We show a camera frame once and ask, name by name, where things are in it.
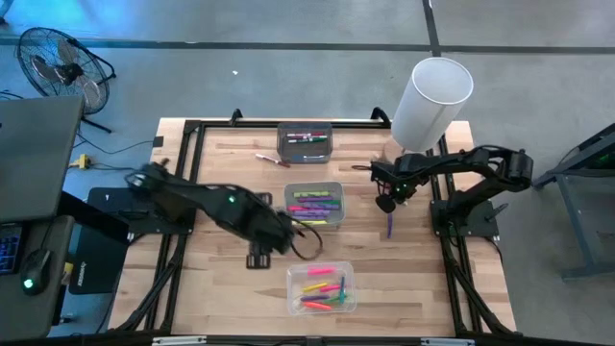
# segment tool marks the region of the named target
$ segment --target clear plastic bin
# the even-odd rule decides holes
[[[339,224],[344,220],[346,216],[345,204],[344,204],[344,187],[342,184],[338,182],[317,182],[317,183],[298,183],[298,184],[288,184],[284,187],[284,203],[285,209],[288,213],[292,214],[291,210],[289,210],[290,206],[301,206],[304,202],[299,202],[299,198],[295,197],[295,193],[299,192],[318,192],[318,191],[328,191],[333,201],[339,201],[337,204],[339,208],[330,209],[330,212],[327,216],[324,216],[323,219],[327,221],[327,224],[321,225],[318,223],[314,223],[312,226],[322,227],[322,226],[339,226]]]
[[[314,134],[325,136],[316,142],[294,142],[291,139],[306,140],[300,136]],[[321,122],[287,122],[278,125],[278,155],[288,163],[327,163],[333,151],[333,129],[331,123]]]
[[[332,269],[332,273],[309,275],[309,271],[316,269]],[[321,292],[320,288],[316,288],[310,292],[304,293],[305,287],[327,283],[328,285],[340,284],[341,278],[344,277],[344,303],[324,301],[314,301],[314,303],[325,304],[332,309],[314,309],[304,306],[301,298],[304,296],[328,295],[331,298],[339,296],[339,290],[331,290]],[[314,313],[335,313],[335,312],[352,312],[357,308],[357,289],[355,288],[355,271],[353,266],[346,261],[341,262],[323,262],[313,264],[296,264],[288,268],[286,274],[286,289],[287,289],[287,305],[288,312],[291,315],[314,314]]]

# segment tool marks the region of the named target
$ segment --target fan grille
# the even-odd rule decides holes
[[[17,58],[23,73],[41,95],[84,96],[85,92],[80,84],[73,82],[67,86],[59,80],[53,81],[44,78],[37,72],[32,63],[32,60],[38,56],[43,58],[46,64],[50,66],[66,65],[58,52],[58,42],[61,40],[72,41],[73,39],[73,37],[65,33],[48,28],[32,28],[21,35],[17,44]],[[85,114],[94,114],[105,107],[109,100],[109,83],[105,81],[107,76],[96,58],[85,51],[79,43],[76,46],[71,44],[71,47],[74,47],[69,52],[73,61],[82,68],[84,76],[98,85],[100,99],[97,102],[86,102],[84,108]]]

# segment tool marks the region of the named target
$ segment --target yellow plug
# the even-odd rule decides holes
[[[89,158],[89,156],[86,154],[82,154],[79,156],[78,159],[68,164],[68,168],[78,167],[79,169],[88,169],[91,164],[92,160]]]

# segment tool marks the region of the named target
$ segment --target marker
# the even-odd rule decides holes
[[[288,143],[311,143],[311,142],[324,142],[327,141],[326,138],[306,138],[306,139],[289,139]]]
[[[332,290],[337,290],[339,288],[340,288],[339,284],[330,284],[328,286],[324,286],[324,287],[320,288],[320,291],[325,293],[325,292],[329,292],[329,291],[332,291]]]
[[[270,162],[273,162],[273,163],[275,163],[275,164],[277,164],[277,165],[280,165],[280,166],[282,166],[282,167],[290,168],[290,164],[288,164],[288,163],[286,163],[286,162],[284,162],[284,161],[280,161],[280,160],[271,159],[271,158],[266,157],[266,156],[261,155],[261,154],[256,154],[256,156],[257,156],[257,158],[259,158],[259,159],[262,159],[262,160],[265,160],[265,161],[270,161]]]
[[[339,204],[339,200],[332,200],[332,201],[318,201],[318,204]]]
[[[288,136],[288,139],[327,138],[327,136]]]
[[[344,304],[344,298],[346,298],[346,293],[344,293],[344,281],[346,277],[342,277],[342,281],[339,284],[339,304]]]
[[[344,294],[344,299],[345,298],[348,298],[348,294]],[[334,297],[331,297],[323,301],[323,303],[335,303],[335,302],[339,302],[339,296],[334,296]]]
[[[292,196],[295,198],[299,197],[324,197],[330,196],[331,193],[328,191],[313,191],[313,192],[293,192]]]
[[[299,208],[303,208],[302,210],[310,210],[310,209],[339,210],[339,205],[307,202],[307,203],[303,203]]]
[[[301,215],[301,216],[327,216],[331,213],[330,210],[295,210],[292,212],[293,215]]]
[[[308,134],[286,134],[287,136],[323,136],[325,133],[324,132],[315,132],[315,133],[308,133]]]
[[[306,223],[315,222],[315,221],[324,221],[323,216],[321,215],[293,215],[297,220],[304,221]]]
[[[386,238],[390,239],[393,236],[393,214],[386,215]]]
[[[305,223],[307,225],[327,225],[328,224],[328,222],[325,221],[325,220],[316,220],[316,221],[306,220],[306,221],[302,221],[302,223]],[[293,225],[298,225],[299,223],[293,221],[292,224]]]
[[[304,302],[304,305],[308,308],[312,308],[312,309],[325,309],[325,310],[330,310],[332,309],[330,306],[324,305],[324,304],[319,304],[319,303],[313,303],[313,302]]]
[[[304,203],[304,202],[330,201],[332,199],[333,199],[333,197],[331,197],[331,196],[324,196],[324,197],[299,197],[299,198],[297,198],[297,201],[299,201],[299,203]]]
[[[330,296],[328,296],[327,294],[319,294],[317,296],[304,296],[301,297],[301,301],[302,302],[313,302],[315,300],[325,300],[325,299],[329,299],[331,298]]]
[[[326,286],[326,285],[327,285],[327,283],[313,284],[313,285],[311,285],[311,286],[304,287],[303,291],[304,291],[304,293],[306,293],[306,292],[310,292],[310,291],[312,291],[312,290],[314,290],[314,289],[318,289],[318,288],[320,288],[320,287],[324,287],[324,286]]]
[[[288,206],[287,208],[290,211],[295,211],[295,210],[310,210],[310,208],[306,208],[306,207],[299,207],[299,206]]]
[[[309,269],[307,271],[308,275],[323,275],[323,274],[331,274],[335,272],[335,268],[333,267],[324,267],[324,268],[313,268],[313,269]]]

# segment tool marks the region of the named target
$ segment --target keyboard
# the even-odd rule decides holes
[[[14,274],[21,256],[23,227],[0,225],[0,275]]]

